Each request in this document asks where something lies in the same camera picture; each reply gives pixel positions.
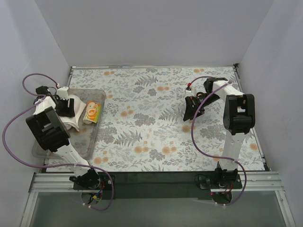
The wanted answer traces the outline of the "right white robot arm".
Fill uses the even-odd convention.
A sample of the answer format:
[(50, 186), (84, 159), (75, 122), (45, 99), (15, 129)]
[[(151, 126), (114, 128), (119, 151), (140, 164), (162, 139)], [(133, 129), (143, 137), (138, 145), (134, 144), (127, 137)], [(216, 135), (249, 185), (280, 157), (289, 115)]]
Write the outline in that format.
[(186, 109), (183, 120), (195, 121), (205, 112), (205, 107), (221, 99), (224, 101), (223, 126), (226, 138), (222, 156), (214, 170), (213, 183), (225, 188), (237, 180), (240, 149), (244, 137), (255, 126), (255, 98), (235, 89), (226, 78), (204, 77), (205, 92), (197, 92), (192, 83), (185, 89)]

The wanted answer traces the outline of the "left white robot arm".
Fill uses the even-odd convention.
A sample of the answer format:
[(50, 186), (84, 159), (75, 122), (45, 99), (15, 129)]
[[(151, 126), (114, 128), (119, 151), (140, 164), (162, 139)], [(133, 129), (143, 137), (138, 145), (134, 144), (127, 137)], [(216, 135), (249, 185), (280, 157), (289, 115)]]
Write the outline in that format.
[(35, 112), (26, 118), (26, 123), (43, 150), (57, 154), (70, 165), (74, 172), (70, 181), (83, 188), (96, 189), (101, 178), (73, 147), (68, 131), (71, 128), (79, 131), (79, 119), (86, 105), (68, 90), (61, 87), (52, 94), (47, 86), (38, 87)]

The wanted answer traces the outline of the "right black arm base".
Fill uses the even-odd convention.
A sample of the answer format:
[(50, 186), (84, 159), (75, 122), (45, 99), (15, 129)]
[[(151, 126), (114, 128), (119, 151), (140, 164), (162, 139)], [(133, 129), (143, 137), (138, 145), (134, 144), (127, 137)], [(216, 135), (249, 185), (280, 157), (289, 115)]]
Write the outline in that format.
[(196, 174), (194, 181), (198, 189), (209, 192), (211, 199), (219, 204), (230, 204), (233, 190), (242, 189), (239, 175), (230, 180), (217, 179), (213, 173)]

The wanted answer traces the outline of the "white towel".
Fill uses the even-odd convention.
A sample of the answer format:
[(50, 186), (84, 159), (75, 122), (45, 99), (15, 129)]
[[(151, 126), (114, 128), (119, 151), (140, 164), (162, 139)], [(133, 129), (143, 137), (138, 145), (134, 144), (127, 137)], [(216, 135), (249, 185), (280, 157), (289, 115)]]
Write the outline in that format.
[(63, 124), (65, 125), (67, 130), (69, 130), (73, 127), (76, 131), (80, 131), (79, 119), (80, 119), (82, 112), (84, 111), (84, 109), (86, 107), (86, 104), (83, 101), (81, 101), (80, 98), (76, 95), (69, 95), (68, 98), (74, 99), (74, 108), (73, 109), (74, 109), (75, 116), (74, 117), (60, 116), (60, 119), (63, 122)]

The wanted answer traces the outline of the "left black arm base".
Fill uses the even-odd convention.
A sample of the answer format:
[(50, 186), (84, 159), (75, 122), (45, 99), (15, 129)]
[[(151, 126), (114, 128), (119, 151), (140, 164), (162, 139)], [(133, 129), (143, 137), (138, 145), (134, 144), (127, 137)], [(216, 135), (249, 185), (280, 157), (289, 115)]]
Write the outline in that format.
[(115, 176), (112, 176), (112, 181), (106, 174), (100, 174), (97, 183), (93, 187), (83, 187), (77, 183), (73, 183), (73, 190), (81, 192), (81, 200), (89, 206), (101, 205), (105, 200), (111, 200), (112, 186), (115, 183)]

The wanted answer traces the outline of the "orange patterned towel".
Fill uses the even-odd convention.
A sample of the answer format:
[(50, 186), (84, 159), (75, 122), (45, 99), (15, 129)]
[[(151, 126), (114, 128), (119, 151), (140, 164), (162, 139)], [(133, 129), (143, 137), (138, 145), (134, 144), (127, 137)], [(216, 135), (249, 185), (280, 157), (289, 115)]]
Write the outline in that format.
[(85, 124), (97, 123), (100, 116), (101, 107), (102, 106), (99, 103), (93, 101), (88, 102), (83, 117), (83, 122)]

